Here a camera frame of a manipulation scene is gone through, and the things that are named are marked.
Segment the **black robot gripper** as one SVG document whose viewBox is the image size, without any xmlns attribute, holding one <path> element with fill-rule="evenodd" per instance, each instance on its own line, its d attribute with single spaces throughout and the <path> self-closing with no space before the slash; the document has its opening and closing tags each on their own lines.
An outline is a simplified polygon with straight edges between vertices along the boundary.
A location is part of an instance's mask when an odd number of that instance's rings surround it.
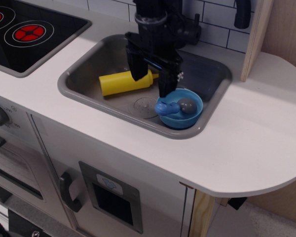
<svg viewBox="0 0 296 237">
<path fill-rule="evenodd" d="M 127 32 L 125 37 L 127 61 L 134 81 L 148 73 L 148 67 L 159 71 L 159 96 L 166 97 L 177 87 L 183 75 L 182 58 L 176 52 L 183 32 L 183 17 L 177 14 L 158 16 L 135 15 L 138 33 Z"/>
</svg>

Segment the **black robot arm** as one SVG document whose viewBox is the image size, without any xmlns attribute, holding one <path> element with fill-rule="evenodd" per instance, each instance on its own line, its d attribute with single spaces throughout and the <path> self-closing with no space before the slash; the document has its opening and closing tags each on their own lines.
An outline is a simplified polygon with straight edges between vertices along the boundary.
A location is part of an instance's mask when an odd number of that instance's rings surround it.
<svg viewBox="0 0 296 237">
<path fill-rule="evenodd" d="M 159 96 L 174 91 L 183 78 L 183 59 L 177 49 L 186 44 L 196 45 L 201 36 L 200 15 L 189 21 L 182 14 L 181 0 L 136 0 L 135 21 L 138 33 L 125 37 L 127 60 L 135 81 L 148 73 L 152 66 L 159 71 Z"/>
</svg>

